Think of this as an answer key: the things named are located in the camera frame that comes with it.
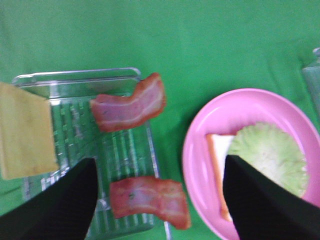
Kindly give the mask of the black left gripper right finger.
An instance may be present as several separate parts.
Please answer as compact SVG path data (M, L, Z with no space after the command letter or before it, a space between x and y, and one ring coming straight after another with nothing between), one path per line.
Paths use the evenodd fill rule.
M241 240L318 240L320 208L237 155L225 159L223 195Z

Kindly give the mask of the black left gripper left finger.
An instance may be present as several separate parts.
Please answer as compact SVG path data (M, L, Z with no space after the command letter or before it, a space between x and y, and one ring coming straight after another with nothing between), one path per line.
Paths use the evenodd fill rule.
M93 158L81 160L56 183L0 218L2 240L83 240L98 200Z

